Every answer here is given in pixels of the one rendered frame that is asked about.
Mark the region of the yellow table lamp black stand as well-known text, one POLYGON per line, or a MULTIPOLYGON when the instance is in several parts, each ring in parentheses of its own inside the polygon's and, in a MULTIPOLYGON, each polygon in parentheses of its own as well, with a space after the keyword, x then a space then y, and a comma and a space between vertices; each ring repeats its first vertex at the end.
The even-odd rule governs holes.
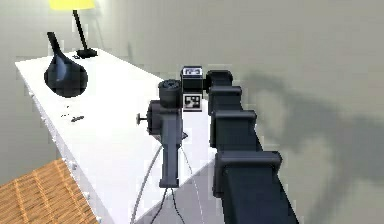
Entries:
POLYGON ((82 49, 77 50, 77 56, 81 59, 96 57, 97 51, 89 48, 85 40, 84 31, 78 14, 79 10, 88 10, 95 7, 95 0, 48 0, 49 6, 53 10, 71 10, 75 19, 76 27, 79 33, 82 49))

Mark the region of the white chest of drawers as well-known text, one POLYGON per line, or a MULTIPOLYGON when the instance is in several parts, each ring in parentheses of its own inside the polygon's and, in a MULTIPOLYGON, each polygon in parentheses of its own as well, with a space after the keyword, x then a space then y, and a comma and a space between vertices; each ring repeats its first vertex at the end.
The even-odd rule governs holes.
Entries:
MULTIPOLYGON (((31 98, 49 129, 72 177, 100 224, 129 224, 131 213, 148 166, 159 142, 136 123, 148 104, 158 96, 159 77, 105 51, 79 60, 88 74, 85 92, 75 98, 54 94, 44 82, 50 57, 20 61, 17 68, 31 98), (84 116, 76 122, 73 117, 84 116)), ((195 181, 208 175, 214 151, 209 140, 210 119, 206 111, 186 113, 182 143, 195 181)), ((162 156, 159 154, 145 186, 135 224, 182 224, 171 193, 159 187, 162 156)), ((179 152, 180 186, 175 189, 177 207, 186 224, 200 224, 200 212, 182 151, 179 152)), ((205 224, 211 224, 207 206, 208 183, 198 185, 205 224)))

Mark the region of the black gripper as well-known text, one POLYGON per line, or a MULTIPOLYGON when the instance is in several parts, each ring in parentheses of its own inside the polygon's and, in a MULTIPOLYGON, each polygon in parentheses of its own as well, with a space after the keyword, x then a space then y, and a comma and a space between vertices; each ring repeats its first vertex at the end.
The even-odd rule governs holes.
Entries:
MULTIPOLYGON (((154 154, 146 174, 143 178, 139 193, 137 194, 136 201, 131 213, 130 223, 135 224, 138 207, 140 205, 142 195, 147 184, 149 175, 153 169, 153 166, 163 149, 163 164, 162 164, 162 177, 159 181, 159 187, 165 188, 163 198, 160 206, 160 210, 164 204, 165 196, 168 188, 178 188, 178 150, 182 145, 182 140, 186 137, 183 132, 183 121, 181 112, 181 94, 182 85, 180 80, 168 79, 163 80, 158 84, 159 99, 151 100, 147 109, 145 117, 141 117, 140 114, 136 115, 136 123, 140 124, 142 121, 147 122, 147 132, 151 136, 157 137, 157 140, 161 143, 156 153, 154 154)), ((205 224, 202 203, 200 200, 200 192, 195 181, 192 166, 190 165, 188 156, 183 148, 181 148, 185 162, 187 163, 191 177, 188 179, 195 189, 196 199, 198 202, 198 208, 200 212, 200 224, 205 224)), ((182 224, 186 224, 183 216, 181 215, 176 202, 176 195, 174 190, 171 190, 172 202, 174 210, 180 218, 182 224)))

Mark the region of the black long-necked vase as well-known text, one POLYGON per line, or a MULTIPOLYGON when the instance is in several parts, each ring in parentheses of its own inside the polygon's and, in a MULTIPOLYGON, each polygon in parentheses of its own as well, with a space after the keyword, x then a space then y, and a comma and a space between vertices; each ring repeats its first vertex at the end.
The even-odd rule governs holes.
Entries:
POLYGON ((47 37, 53 51, 53 58, 44 72, 46 86, 56 95, 64 98, 81 95, 88 83, 85 68, 69 59, 61 51, 54 32, 48 32, 47 37))

